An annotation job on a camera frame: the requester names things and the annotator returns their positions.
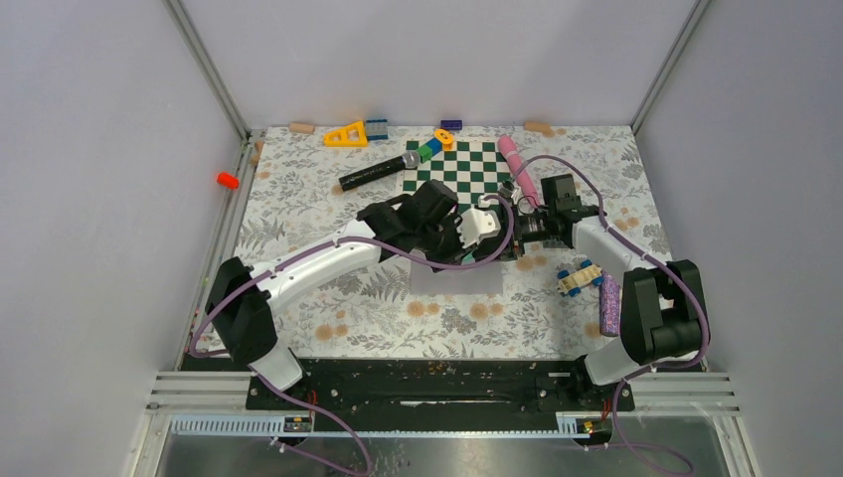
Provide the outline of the green white chessboard mat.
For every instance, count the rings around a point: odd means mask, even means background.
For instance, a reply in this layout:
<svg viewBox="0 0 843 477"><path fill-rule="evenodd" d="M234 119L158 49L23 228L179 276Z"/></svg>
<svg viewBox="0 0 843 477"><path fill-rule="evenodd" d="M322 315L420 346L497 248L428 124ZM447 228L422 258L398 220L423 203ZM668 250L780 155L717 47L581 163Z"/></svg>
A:
<svg viewBox="0 0 843 477"><path fill-rule="evenodd" d="M397 193L414 193L422 183L438 180L457 196L460 213L486 195L496 193L510 179L510 169L493 140L456 141L451 150L439 152L416 169L398 176Z"/></svg>

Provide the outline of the purple glitter microphone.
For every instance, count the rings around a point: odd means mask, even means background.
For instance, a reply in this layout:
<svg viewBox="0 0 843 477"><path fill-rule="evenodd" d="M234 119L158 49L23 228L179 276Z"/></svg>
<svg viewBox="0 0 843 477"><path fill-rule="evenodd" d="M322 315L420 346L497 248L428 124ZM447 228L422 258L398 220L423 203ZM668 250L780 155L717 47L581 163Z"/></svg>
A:
<svg viewBox="0 0 843 477"><path fill-rule="evenodd" d="M621 285L603 273L599 285L599 332L603 337L617 337L620 328Z"/></svg>

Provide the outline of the blue lego brick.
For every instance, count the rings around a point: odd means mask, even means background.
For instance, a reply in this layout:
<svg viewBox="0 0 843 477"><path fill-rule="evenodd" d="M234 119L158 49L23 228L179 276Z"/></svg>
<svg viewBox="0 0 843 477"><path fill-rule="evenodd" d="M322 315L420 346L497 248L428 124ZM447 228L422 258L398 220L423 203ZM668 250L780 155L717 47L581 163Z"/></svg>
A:
<svg viewBox="0 0 843 477"><path fill-rule="evenodd" d="M388 120L385 118L365 120L364 132L368 141L387 140L389 138Z"/></svg>

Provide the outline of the orange cap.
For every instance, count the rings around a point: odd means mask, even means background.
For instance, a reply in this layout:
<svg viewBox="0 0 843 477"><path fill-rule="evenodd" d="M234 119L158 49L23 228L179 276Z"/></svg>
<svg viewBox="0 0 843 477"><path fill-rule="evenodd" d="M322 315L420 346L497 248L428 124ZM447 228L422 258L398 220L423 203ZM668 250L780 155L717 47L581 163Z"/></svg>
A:
<svg viewBox="0 0 843 477"><path fill-rule="evenodd" d="M232 174L227 172L220 172L216 177L216 182L229 190L237 190L240 187L240 179Z"/></svg>

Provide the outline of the wooden cylinder block right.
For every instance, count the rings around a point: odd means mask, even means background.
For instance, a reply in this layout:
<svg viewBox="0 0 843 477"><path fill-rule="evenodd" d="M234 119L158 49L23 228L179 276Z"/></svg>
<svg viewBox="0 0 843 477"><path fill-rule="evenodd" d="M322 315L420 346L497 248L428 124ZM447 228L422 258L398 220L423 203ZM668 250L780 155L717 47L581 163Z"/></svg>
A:
<svg viewBox="0 0 843 477"><path fill-rule="evenodd" d="M525 131L541 133L545 136L552 137L555 135L553 127L545 122L540 121L525 121L523 123Z"/></svg>

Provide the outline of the wooden cylinder block left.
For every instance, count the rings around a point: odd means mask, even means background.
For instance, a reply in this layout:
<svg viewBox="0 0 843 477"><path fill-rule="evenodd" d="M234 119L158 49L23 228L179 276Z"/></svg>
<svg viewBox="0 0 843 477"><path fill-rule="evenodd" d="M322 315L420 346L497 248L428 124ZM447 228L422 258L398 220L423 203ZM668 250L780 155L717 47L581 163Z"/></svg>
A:
<svg viewBox="0 0 843 477"><path fill-rule="evenodd" d="M295 134L312 135L315 133L315 126L309 123L290 122L288 130Z"/></svg>

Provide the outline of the beige toy car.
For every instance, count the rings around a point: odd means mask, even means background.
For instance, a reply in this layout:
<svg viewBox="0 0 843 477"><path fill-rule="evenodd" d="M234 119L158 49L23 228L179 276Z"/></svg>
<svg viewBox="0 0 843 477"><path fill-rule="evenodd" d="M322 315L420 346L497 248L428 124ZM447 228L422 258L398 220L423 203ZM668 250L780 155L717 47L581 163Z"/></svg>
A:
<svg viewBox="0 0 843 477"><path fill-rule="evenodd" d="M588 286L600 287L604 282L602 268L590 259L584 260L577 269L562 269L557 274L557 289L562 296L577 296Z"/></svg>

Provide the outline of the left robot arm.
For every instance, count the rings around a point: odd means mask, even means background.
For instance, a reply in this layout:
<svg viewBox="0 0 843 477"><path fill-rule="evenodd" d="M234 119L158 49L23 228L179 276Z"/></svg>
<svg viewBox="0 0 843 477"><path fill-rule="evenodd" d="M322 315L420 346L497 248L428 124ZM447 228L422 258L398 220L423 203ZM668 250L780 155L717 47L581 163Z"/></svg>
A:
<svg viewBox="0 0 843 477"><path fill-rule="evenodd" d="M232 361L270 385L270 395L295 408L308 395L304 371L281 344L275 317L290 304L351 271L395 255L425 259L434 270L459 269L463 260L501 230L490 210L458 209L442 182L373 203L326 238L281 258L246 265L224 261L205 305L203 326L213 326Z"/></svg>

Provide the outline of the wooden cylinder block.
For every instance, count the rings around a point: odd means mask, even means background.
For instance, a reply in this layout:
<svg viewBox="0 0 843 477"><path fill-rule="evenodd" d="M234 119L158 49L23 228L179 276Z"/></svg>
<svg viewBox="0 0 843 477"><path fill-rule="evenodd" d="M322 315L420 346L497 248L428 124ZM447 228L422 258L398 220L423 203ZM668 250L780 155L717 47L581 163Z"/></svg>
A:
<svg viewBox="0 0 843 477"><path fill-rule="evenodd" d="M523 123L525 131L541 133L545 136L552 137L555 135L553 127L545 122L540 121L525 121Z"/></svg>
<svg viewBox="0 0 843 477"><path fill-rule="evenodd" d="M315 126L309 123L290 122L288 130L295 134L312 135L315 133Z"/></svg>

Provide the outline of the floral table cloth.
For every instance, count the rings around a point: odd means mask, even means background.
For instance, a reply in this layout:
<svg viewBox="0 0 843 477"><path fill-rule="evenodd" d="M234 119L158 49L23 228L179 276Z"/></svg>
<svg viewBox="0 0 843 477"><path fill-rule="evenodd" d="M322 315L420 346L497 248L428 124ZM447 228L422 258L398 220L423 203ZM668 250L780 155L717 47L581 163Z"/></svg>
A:
<svg viewBox="0 0 843 477"><path fill-rule="evenodd" d="M662 260L670 246L627 126L568 126L545 136L516 126L467 126L461 141L510 136L530 163L532 180L579 168L576 187L587 204L604 202L621 232ZM365 148L323 145L323 132L271 128L242 220L235 253L253 264L317 243L364 207L397 193L397 176L343 192L341 176L403 152L432 136L428 126L394 127ZM532 243L503 264L499 294L416 295L411 261L397 257L344 274L289 305L278 317L282 343L298 357L573 359L606 343L599 332L599 295L557 290L557 274L582 256Z"/></svg>

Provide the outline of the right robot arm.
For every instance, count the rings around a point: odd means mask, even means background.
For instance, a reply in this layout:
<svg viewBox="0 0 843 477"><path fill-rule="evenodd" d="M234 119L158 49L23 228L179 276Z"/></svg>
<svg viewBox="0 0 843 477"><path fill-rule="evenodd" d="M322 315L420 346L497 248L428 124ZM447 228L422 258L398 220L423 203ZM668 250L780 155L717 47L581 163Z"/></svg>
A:
<svg viewBox="0 0 843 477"><path fill-rule="evenodd" d="M541 182L543 205L529 214L490 211L499 223L476 259L515 259L530 242L556 240L585 255L621 287L619 332L609 344L578 359L572 400L594 409L609 384L655 367L698 364L710 344L700 271L690 260L661 261L614 228L602 203L587 206L572 175Z"/></svg>

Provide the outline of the grey lego baseplate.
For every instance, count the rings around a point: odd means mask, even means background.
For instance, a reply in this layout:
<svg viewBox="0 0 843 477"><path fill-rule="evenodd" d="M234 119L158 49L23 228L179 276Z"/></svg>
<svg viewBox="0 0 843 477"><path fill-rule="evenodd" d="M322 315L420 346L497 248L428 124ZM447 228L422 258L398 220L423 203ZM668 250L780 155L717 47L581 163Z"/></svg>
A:
<svg viewBox="0 0 843 477"><path fill-rule="evenodd" d="M567 237L559 237L559 238L548 238L542 241L543 248L555 248L555 249L572 249L573 242L571 238Z"/></svg>

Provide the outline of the yellow triangle toy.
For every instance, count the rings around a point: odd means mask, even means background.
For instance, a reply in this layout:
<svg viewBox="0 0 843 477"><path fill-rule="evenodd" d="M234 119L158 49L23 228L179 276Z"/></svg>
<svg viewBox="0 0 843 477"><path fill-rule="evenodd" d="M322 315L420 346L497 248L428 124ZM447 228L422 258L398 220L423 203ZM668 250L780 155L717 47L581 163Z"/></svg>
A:
<svg viewBox="0 0 843 477"><path fill-rule="evenodd" d="M359 120L325 133L323 145L326 147L367 147L368 138L365 123Z"/></svg>

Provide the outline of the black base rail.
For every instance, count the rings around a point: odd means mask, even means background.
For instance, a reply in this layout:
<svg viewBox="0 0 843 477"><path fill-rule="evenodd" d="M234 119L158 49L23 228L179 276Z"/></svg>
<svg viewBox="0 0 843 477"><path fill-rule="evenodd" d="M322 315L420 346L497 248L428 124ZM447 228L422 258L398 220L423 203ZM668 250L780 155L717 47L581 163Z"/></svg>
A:
<svg viewBox="0 0 843 477"><path fill-rule="evenodd" d="M596 387L575 361L303 359L288 394L364 431L552 431L556 415L608 418L631 389Z"/></svg>

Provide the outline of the black toy microphone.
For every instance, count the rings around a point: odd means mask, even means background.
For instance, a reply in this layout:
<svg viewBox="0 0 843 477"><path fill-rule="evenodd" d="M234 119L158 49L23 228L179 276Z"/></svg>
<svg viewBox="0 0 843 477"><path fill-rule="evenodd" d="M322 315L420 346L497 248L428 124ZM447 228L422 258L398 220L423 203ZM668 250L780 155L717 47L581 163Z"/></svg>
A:
<svg viewBox="0 0 843 477"><path fill-rule="evenodd" d="M416 169L421 161L422 158L416 150L408 150L400 156L342 176L338 183L343 192L350 191L404 170Z"/></svg>

